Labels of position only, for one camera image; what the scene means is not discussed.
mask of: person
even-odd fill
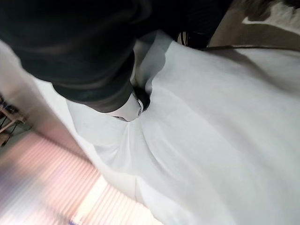
[[[65,98],[131,121],[150,100],[133,87],[137,38],[162,29],[211,37],[231,0],[0,0],[0,39]]]

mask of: white sheet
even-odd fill
[[[106,164],[139,177],[165,225],[296,225],[299,71],[298,52],[201,52],[159,33],[139,67],[152,91],[139,119],[68,107]]]

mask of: white surface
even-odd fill
[[[164,224],[299,224],[299,62],[296,52],[207,53],[160,35],[139,67],[142,84],[154,77],[140,118],[68,106],[106,164],[140,177]]]

